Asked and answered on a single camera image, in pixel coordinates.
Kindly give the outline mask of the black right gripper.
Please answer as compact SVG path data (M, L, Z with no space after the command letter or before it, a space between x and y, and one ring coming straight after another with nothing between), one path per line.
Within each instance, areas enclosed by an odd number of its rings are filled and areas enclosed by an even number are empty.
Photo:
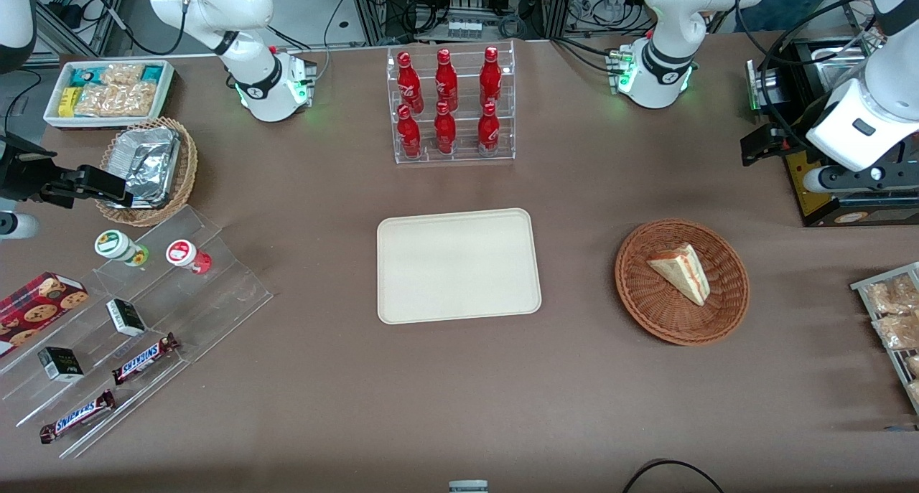
M42 192L42 202L72 209L76 199L97 199L130 208L134 196L127 182L98 167L81 165L76 170L58 169L55 151L47 151L14 134L1 136L1 196L27 201Z

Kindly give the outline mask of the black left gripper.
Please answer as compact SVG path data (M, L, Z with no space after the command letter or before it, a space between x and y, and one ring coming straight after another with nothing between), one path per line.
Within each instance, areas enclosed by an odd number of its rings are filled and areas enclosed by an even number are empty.
M790 150L785 131L766 123L740 141L744 167L771 157L772 151ZM916 191L918 188L918 150L915 144L896 144L872 166L854 172L841 165L823 168L823 188L838 192Z

